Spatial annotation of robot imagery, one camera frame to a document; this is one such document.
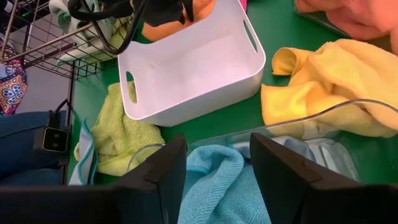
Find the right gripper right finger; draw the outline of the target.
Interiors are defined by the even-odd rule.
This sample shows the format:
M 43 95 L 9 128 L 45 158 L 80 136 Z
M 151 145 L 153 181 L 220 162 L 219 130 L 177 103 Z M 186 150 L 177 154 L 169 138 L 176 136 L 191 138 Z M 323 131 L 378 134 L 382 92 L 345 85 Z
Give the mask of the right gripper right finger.
M 398 224 L 398 184 L 362 184 L 252 133 L 251 164 L 272 224 Z

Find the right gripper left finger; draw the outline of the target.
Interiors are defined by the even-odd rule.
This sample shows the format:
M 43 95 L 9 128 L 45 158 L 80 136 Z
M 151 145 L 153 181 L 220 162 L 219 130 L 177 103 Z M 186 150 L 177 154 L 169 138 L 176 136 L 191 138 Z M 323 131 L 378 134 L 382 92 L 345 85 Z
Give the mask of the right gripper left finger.
M 186 162 L 179 134 L 112 184 L 0 187 L 0 224 L 177 224 Z

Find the orange microfiber towel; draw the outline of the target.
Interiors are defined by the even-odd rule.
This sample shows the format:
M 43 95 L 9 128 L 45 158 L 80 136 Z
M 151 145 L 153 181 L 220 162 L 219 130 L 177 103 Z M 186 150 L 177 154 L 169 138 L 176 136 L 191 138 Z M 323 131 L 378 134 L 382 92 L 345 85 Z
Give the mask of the orange microfiber towel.
M 176 32 L 179 32 L 206 18 L 212 12 L 216 0 L 192 0 L 193 3 L 193 22 L 189 20 L 186 9 L 183 9 L 185 23 L 179 21 L 169 22 L 157 27 L 152 27 L 144 23 L 141 34 L 150 41 L 158 41 Z

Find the light blue microfiber towel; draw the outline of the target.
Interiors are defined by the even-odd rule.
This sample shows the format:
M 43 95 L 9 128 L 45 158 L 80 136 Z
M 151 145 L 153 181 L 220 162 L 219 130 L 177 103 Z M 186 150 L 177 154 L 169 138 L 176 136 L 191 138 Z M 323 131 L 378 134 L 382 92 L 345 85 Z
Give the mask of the light blue microfiber towel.
M 327 169 L 360 181 L 358 171 L 347 150 L 341 143 L 330 138 L 299 140 L 290 136 L 272 138 L 273 141 L 316 162 Z

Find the teal microfiber towel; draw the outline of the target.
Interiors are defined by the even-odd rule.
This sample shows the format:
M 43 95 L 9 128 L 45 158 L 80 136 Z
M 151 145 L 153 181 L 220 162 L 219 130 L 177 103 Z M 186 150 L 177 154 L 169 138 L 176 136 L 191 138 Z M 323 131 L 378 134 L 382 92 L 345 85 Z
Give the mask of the teal microfiber towel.
M 253 167 L 238 150 L 207 145 L 190 153 L 178 224 L 271 224 Z

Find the yellow microfiber towel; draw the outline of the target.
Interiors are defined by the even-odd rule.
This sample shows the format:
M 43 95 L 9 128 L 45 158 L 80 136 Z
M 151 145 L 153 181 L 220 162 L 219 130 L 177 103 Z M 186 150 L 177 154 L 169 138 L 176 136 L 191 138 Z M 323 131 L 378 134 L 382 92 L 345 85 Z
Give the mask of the yellow microfiber towel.
M 286 86 L 261 86 L 265 125 L 276 135 L 302 138 L 311 116 L 316 129 L 340 129 L 369 137 L 398 134 L 398 56 L 357 40 L 340 39 L 316 51 L 283 47 L 273 74 Z

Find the light green towel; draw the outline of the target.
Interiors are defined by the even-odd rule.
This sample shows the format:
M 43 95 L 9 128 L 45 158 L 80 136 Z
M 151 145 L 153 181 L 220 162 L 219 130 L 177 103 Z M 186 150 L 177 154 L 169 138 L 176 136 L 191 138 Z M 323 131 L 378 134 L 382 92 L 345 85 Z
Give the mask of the light green towel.
M 127 36 L 127 32 L 130 28 L 131 23 L 132 23 L 131 16 L 118 18 L 113 21 L 112 36 L 108 40 L 110 46 L 112 46 L 113 48 L 120 47 L 123 40 Z

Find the lime green microfiber towel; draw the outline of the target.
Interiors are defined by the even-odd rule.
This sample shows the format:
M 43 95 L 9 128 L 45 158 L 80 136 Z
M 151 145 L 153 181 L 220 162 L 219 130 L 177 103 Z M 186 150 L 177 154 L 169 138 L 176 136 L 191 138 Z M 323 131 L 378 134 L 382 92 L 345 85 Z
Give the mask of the lime green microfiber towel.
M 119 83 L 108 86 L 91 133 L 98 153 L 96 171 L 111 176 L 137 167 L 155 152 L 151 144 L 165 143 L 157 126 L 127 116 Z

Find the white plastic basket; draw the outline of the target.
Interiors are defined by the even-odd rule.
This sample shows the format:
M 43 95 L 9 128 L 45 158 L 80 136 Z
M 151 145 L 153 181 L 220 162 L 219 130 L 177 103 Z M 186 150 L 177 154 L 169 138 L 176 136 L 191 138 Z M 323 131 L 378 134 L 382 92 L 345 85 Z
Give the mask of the white plastic basket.
M 119 55 L 125 113 L 172 127 L 252 97 L 266 55 L 239 0 L 216 0 L 211 14 Z

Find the colourful patterned fabric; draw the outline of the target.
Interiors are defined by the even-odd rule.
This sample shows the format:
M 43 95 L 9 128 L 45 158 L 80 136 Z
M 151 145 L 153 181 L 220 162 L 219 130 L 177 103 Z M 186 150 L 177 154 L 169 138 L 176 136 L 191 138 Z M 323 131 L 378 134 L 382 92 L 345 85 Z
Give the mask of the colourful patterned fabric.
M 2 59 L 9 59 L 15 56 L 16 51 L 11 44 L 4 45 L 4 37 L 0 35 L 0 116 L 5 117 L 16 112 L 26 94 L 28 84 L 27 75 L 20 59 L 12 59 L 2 62 Z

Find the salmon coloured cloth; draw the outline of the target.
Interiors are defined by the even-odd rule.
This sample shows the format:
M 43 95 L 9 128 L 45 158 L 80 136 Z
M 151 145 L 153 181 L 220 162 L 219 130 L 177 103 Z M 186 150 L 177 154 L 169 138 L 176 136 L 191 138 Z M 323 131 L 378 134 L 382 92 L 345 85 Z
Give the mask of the salmon coloured cloth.
M 294 0 L 298 12 L 324 12 L 337 28 L 356 40 L 388 35 L 398 55 L 398 0 Z

